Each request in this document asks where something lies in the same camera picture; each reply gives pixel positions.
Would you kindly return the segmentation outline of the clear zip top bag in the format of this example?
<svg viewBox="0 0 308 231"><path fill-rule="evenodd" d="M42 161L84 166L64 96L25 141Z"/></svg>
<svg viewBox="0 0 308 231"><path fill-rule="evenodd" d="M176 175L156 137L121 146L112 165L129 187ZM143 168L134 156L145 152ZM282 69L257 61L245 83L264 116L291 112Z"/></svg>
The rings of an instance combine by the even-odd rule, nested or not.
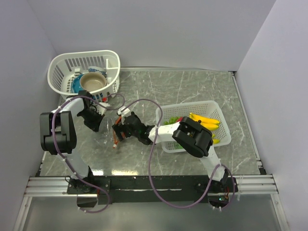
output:
<svg viewBox="0 0 308 231"><path fill-rule="evenodd" d="M113 126L116 126L116 128L119 128L122 125L121 119L122 117L118 116L118 118L114 121L114 123L112 123L112 120L111 122L109 122L109 118L107 117L107 115L103 114L103 119L99 125L100 133L107 132L108 134L112 134L113 149L116 149L120 143L120 138L117 136L116 132L114 131Z"/></svg>

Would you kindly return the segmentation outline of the green fake grapes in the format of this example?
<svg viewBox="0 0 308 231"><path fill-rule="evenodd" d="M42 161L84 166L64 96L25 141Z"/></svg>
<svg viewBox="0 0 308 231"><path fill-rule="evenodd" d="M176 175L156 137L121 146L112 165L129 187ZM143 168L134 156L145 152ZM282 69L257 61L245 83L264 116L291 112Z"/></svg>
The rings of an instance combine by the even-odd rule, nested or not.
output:
<svg viewBox="0 0 308 231"><path fill-rule="evenodd" d="M171 117L168 121L164 122L164 125L174 124L174 123L178 122L179 119L180 119L180 117L178 117L178 116Z"/></svg>

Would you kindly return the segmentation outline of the yellow fake banana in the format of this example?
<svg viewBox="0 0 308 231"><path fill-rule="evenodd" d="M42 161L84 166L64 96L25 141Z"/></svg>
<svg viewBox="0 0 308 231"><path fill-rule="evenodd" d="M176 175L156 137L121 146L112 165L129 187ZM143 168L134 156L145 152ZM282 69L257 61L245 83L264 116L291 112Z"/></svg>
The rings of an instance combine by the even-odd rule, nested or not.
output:
<svg viewBox="0 0 308 231"><path fill-rule="evenodd" d="M189 118L192 119L195 122L200 123L203 127L210 131L217 130L220 125L220 121L212 118L207 118L204 116L200 116L197 114L190 113Z"/></svg>

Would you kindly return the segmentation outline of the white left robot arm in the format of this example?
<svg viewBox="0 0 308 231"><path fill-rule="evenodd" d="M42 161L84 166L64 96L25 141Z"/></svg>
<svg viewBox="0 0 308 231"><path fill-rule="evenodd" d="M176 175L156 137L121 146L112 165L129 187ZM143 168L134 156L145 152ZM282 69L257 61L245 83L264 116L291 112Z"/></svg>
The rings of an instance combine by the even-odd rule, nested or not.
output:
<svg viewBox="0 0 308 231"><path fill-rule="evenodd" d="M94 191L96 182L91 168L74 151L77 135L73 118L80 116L84 119L86 127L94 132L99 131L104 114L100 114L97 109L91 107L93 105L91 97L89 92L81 90L77 99L67 98L58 113L52 111L39 116L42 149L58 156L64 162L70 171L69 184L84 193Z"/></svg>

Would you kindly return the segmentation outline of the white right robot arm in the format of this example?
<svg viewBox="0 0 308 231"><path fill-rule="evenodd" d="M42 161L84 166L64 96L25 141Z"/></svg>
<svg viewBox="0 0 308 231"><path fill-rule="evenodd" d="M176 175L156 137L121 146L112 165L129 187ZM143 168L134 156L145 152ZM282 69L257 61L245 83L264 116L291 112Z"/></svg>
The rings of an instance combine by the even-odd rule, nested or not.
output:
<svg viewBox="0 0 308 231"><path fill-rule="evenodd" d="M212 132L192 120L183 117L181 121L171 125L145 125L132 113L122 118L112 126L116 143L125 138L135 137L144 145L175 141L187 153L200 159L207 175L212 177L211 188L217 192L224 190L227 185L228 171L221 165L212 139Z"/></svg>

